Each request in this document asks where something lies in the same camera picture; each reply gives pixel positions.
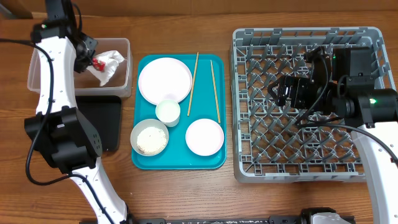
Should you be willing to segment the grey bowl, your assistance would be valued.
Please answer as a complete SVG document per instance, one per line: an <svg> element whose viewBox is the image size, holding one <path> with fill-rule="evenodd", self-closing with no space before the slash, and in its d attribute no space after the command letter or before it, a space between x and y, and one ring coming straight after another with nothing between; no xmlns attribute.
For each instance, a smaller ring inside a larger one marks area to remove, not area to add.
<svg viewBox="0 0 398 224"><path fill-rule="evenodd" d="M142 156L160 154L169 142L169 131L157 119L145 119L137 123L130 135L132 150Z"/></svg>

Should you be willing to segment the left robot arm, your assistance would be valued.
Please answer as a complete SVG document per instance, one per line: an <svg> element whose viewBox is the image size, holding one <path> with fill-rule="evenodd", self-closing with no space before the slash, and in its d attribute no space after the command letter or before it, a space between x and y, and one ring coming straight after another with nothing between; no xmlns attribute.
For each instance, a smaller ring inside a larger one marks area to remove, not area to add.
<svg viewBox="0 0 398 224"><path fill-rule="evenodd" d="M62 179L74 181L98 223L132 223L104 170L100 135L76 103L74 73L92 64L98 43L82 32L71 1L48 0L45 7L47 19L31 33L40 57L40 99L35 116L24 121L32 140L28 155L40 152Z"/></svg>

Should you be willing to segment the white cup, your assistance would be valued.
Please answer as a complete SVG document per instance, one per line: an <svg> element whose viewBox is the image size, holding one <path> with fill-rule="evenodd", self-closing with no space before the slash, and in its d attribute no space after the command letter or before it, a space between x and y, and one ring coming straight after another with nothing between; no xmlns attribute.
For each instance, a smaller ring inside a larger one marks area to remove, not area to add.
<svg viewBox="0 0 398 224"><path fill-rule="evenodd" d="M155 115L167 127L174 127L180 119L180 105L174 100L163 100L155 108Z"/></svg>

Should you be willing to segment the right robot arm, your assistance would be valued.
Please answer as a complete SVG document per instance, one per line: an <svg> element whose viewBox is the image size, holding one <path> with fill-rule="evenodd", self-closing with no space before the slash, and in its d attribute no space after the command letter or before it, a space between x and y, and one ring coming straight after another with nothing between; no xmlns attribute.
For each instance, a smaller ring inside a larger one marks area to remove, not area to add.
<svg viewBox="0 0 398 224"><path fill-rule="evenodd" d="M363 163L376 223L397 223L397 92L377 89L369 47L317 47L310 76L283 75L267 87L275 104L305 112L298 128L347 130Z"/></svg>

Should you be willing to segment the cooked white rice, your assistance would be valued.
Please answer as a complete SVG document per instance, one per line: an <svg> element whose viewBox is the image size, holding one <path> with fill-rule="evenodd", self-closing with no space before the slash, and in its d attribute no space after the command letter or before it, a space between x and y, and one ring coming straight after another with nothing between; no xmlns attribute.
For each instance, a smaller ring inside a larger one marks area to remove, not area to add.
<svg viewBox="0 0 398 224"><path fill-rule="evenodd" d="M143 129L137 136L138 149L147 156L162 152L168 143L166 133L156 127Z"/></svg>

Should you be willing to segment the white napkin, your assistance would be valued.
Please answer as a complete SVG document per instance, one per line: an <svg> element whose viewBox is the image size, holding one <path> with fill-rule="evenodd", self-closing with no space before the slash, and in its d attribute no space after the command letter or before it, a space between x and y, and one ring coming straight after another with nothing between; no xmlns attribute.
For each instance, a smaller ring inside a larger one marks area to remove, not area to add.
<svg viewBox="0 0 398 224"><path fill-rule="evenodd" d="M102 60L106 63L105 70L103 72L97 71L92 65L87 67L87 70L99 80L100 86L107 84L116 73L116 70L120 64L125 61L125 58L117 50L110 50L100 53L94 56L94 58Z"/></svg>

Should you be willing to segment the red snack wrapper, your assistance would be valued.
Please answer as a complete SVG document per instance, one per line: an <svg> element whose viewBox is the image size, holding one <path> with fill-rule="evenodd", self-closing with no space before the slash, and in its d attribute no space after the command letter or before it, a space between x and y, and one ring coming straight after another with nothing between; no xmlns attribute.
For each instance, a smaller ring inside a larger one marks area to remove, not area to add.
<svg viewBox="0 0 398 224"><path fill-rule="evenodd" d="M103 72L105 70L106 63L102 60L98 60L94 58L92 60L92 66L99 72Z"/></svg>

